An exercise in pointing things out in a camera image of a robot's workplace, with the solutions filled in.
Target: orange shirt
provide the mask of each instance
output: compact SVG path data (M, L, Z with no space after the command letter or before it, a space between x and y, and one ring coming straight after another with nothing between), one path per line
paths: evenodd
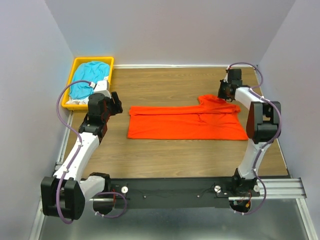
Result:
M132 106L129 139L247 140L240 107L208 94L197 106Z

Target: gray wall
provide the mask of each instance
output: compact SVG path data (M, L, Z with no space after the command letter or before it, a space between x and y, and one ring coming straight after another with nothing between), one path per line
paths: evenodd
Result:
M258 63L295 0L45 0L75 56Z
M263 93L282 104L280 145L290 173L302 178L320 236L319 12L319 0L297 0L259 66Z
M3 1L0 33L0 239L26 240L61 144L55 104L73 55L43 0Z

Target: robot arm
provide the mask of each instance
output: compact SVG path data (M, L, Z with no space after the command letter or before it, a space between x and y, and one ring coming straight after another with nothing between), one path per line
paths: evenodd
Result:
M88 113L78 130L82 139L78 154L74 158L81 144L79 138L53 177L45 177L41 182L42 207L45 215L58 216L55 195L59 190L62 214L65 218L72 220L80 218L85 203L94 195L109 192L111 180L108 174L94 172L83 182L81 182L81 177L93 152L107 132L107 122L110 116L122 112L122 103L117 93L109 93L106 80L98 81L93 94L89 96ZM62 188L58 189L58 182L62 177Z
M248 145L244 158L232 178L235 192L248 192L256 184L259 166L266 150L271 145L268 141L275 136L278 130L279 116L270 104L253 95L250 87L242 84L241 69L227 69L226 71L226 77L220 81L218 97L231 102L239 101L249 110L246 124ZM281 110L279 102L272 101L272 103L279 111Z

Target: cable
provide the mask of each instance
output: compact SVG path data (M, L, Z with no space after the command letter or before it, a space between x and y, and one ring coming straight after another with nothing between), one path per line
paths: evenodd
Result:
M70 162L68 163L68 165L66 166L66 171L63 172L61 178L59 179L59 182L58 182L58 186L57 186L57 189L56 189L56 194L55 194L55 202L56 202L56 209L57 209L57 212L58 212L58 215L60 217L60 219L65 223L65 224L71 224L73 222L73 220L67 220L63 213L62 213L62 210L61 210L61 207L60 207L60 191L61 191L61 187L62 187L62 182L63 180L65 179L65 176L71 166L71 164L73 163L73 161L75 160L76 156L78 155L80 149L81 149L81 146L82 146L82 138L79 134L79 132L77 130L75 130L73 127L71 127L70 125L68 125L64 120L63 118L61 117L61 114L60 114L60 111L59 111L59 105L60 105L60 100L63 96L63 94L65 93L65 91L72 85L74 84L77 84L77 83L87 83L87 84L91 84L90 81L86 81L86 80L79 80L79 81L74 81L70 84L68 84L63 90L62 92L60 93L59 97L58 97L58 100L56 101L56 106L55 106L55 110L56 110L56 114L60 120L60 122L65 125L68 129L70 129L72 132L74 132L77 137L79 138L79 146L78 148L76 149L74 155L72 156Z
M253 69L255 69L261 76L261 82L260 84L258 84L257 86L253 86L253 87L250 87L249 88L249 92L254 95L255 97L261 99L261 101L265 102L265 103L268 103L269 105L271 105L271 107L273 107L273 109L276 111L276 113L278 114L279 116L279 124L278 124L278 129L275 133L275 135L269 140L267 141L262 147L260 147L260 149L258 150L257 152L257 155L254 159L254 162L253 162L253 166L252 166L252 170L253 170L253 174L254 176L256 177L256 179L258 179L260 181L260 183L262 184L263 186L263 189L264 189L264 196L263 196L263 199L262 199L262 202L259 204L259 206L257 206L253 211L249 211L249 212L237 212L237 213L240 213L242 215L249 215L249 214L253 214L255 213L256 211L258 211L262 206L263 204L265 203L266 201L266 198L267 198L267 188L266 188L266 185L265 183L262 181L262 179L258 176L257 174L257 169L256 169L256 166L257 166L257 162L258 162L258 159L262 153L262 151L264 150L264 148L271 144L275 139L277 139L277 137L279 137L280 135L280 132L281 132L281 128L282 128L282 118L281 118L281 114L280 114L280 111L279 109L271 102L269 101L268 99L265 99L263 96L260 96L259 94L255 93L253 89L256 89L256 88L260 88L261 85L264 83L264 76L262 75L262 73L260 72L260 70L254 66L253 64L251 63L248 63L248 62L236 62L236 63L233 63L231 65L229 65L227 67L227 70L229 70L232 66L234 65L238 65L238 64L246 64L246 65L249 65L251 67L253 67Z
M123 196L121 193L119 192L115 192L115 191L106 191L106 192L100 192L98 193L97 195L109 195L109 194L112 194L112 195L118 195L120 196L123 200L124 200L124 207L123 207L123 210L122 212L120 212L119 214L117 215L113 215L113 216L109 216L109 215L104 215L104 214L101 214L100 212L96 211L95 212L95 215L99 215L103 218L106 218L106 219L115 219L115 218L118 218L120 217L121 215L123 215L127 209L127 205L128 205L128 202L127 202L127 199L125 196Z

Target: gray floor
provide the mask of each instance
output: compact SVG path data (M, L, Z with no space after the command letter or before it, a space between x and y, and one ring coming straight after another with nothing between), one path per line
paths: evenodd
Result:
M259 204L254 200L252 207ZM295 199L267 200L256 213L231 209L129 209L117 219L95 216L88 203L72 225L46 217L41 240L307 240Z

